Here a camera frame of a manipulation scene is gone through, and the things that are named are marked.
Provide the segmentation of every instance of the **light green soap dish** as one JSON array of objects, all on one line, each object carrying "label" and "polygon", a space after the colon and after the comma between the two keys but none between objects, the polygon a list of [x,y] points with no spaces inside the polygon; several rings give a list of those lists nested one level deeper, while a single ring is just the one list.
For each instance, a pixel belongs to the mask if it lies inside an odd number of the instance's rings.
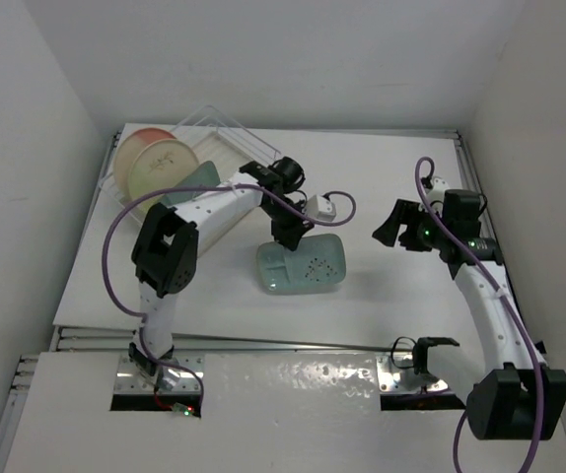
[{"label": "light green soap dish", "polygon": [[344,246],[334,234],[303,238],[296,251],[274,241],[264,243],[256,252],[256,265],[263,286],[272,293],[310,293],[346,276]]}]

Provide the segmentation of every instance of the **white wall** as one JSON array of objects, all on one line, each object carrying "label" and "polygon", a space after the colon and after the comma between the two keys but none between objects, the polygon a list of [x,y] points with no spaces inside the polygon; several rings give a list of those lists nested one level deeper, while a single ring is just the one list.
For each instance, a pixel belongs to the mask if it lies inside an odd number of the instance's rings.
[{"label": "white wall", "polygon": [[45,348],[104,141],[21,0],[0,0],[0,413]]},{"label": "white wall", "polygon": [[566,1],[528,2],[471,128],[521,309],[566,370]]},{"label": "white wall", "polygon": [[459,126],[524,0],[26,0],[104,130],[215,103],[259,127]]}]

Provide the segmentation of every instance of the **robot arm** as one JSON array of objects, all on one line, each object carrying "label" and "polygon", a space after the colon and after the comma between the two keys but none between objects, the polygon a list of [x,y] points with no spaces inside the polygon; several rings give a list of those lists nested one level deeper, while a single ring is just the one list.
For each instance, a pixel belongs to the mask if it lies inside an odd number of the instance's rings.
[{"label": "robot arm", "polygon": [[[450,338],[420,338],[413,348],[418,374],[444,380],[465,404],[467,419],[478,439],[531,439],[535,419],[535,381],[529,350],[541,365],[545,409],[541,438],[550,439],[566,401],[566,374],[551,370],[543,356],[523,343],[520,330],[502,304],[509,296],[502,253],[493,238],[480,237],[479,217],[484,210],[480,195],[450,189],[444,179],[422,179],[428,200],[443,224],[465,244],[493,275],[501,288],[495,291],[480,269],[465,258],[443,234],[418,202],[398,200],[389,218],[373,233],[385,246],[410,251],[438,249],[450,275],[462,292],[482,344],[485,372],[467,358]],[[512,308],[513,299],[508,297]]]},{"label": "robot arm", "polygon": [[268,168],[251,162],[218,186],[220,190],[232,190],[208,191],[173,207],[156,204],[149,210],[132,252],[141,311],[147,314],[145,340],[141,341],[139,329],[129,346],[130,358],[145,374],[154,377],[157,365],[146,356],[143,342],[156,359],[172,355],[177,297],[195,275],[199,244],[256,207],[272,219],[274,239],[290,250],[296,250],[302,236],[314,227],[282,208],[259,187],[309,218],[325,222],[335,218],[335,206],[325,197],[314,196],[308,202],[296,203],[286,197],[304,181],[303,169],[290,158]]}]

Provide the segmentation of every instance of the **white small object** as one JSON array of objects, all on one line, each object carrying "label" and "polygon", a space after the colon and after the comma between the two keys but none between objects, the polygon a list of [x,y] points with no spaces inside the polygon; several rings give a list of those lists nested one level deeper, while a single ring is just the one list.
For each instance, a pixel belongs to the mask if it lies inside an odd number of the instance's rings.
[{"label": "white small object", "polygon": [[307,201],[305,215],[322,222],[333,222],[335,220],[335,204],[326,197],[314,195]]},{"label": "white small object", "polygon": [[443,211],[443,201],[445,200],[445,191],[450,188],[450,185],[446,180],[437,175],[432,176],[431,179],[432,188],[426,190],[426,196],[428,197],[428,202],[432,205],[435,212],[441,213]]},{"label": "white small object", "polygon": [[504,288],[500,288],[498,291],[496,291],[496,294],[494,294],[493,296],[496,299],[500,299],[500,298],[509,298],[511,297],[511,295],[509,294],[509,291],[507,291]]}]

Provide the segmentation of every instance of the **white panel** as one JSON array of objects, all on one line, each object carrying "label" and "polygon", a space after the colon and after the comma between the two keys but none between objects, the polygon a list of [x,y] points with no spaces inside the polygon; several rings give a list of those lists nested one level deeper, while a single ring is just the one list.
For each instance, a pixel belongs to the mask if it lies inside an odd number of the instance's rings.
[{"label": "white panel", "polygon": [[523,0],[26,0],[104,129],[468,122]]},{"label": "white panel", "polygon": [[[202,420],[110,412],[116,365],[42,355],[6,473],[454,472],[460,411],[381,412],[372,355],[207,356]],[[517,471],[527,447],[466,429],[463,471]],[[561,428],[533,471],[566,473]]]},{"label": "white panel", "polygon": [[566,2],[528,2],[469,138],[520,309],[566,370]]},{"label": "white panel", "polygon": [[104,142],[21,0],[0,0],[0,412],[47,346]]},{"label": "white panel", "polygon": [[[260,244],[271,241],[270,220],[254,210],[198,260],[193,281],[180,294],[175,333],[375,347],[384,347],[399,335],[452,336],[482,360],[466,303],[438,254],[386,248],[371,238],[397,198],[417,198],[414,164],[419,157],[434,157],[437,172],[460,187],[454,142],[303,131],[258,133],[304,167],[309,195],[344,189],[356,197],[359,210],[351,224],[312,231],[334,231],[342,238],[346,279],[322,294],[266,293],[258,282],[255,255]],[[334,201],[338,218],[344,217],[349,209],[346,200]],[[111,303],[101,279],[101,246],[116,211],[116,204],[100,197],[56,323],[136,326],[136,319]],[[131,222],[124,222],[108,262],[116,292],[131,307],[138,306],[130,260],[137,233]]]}]

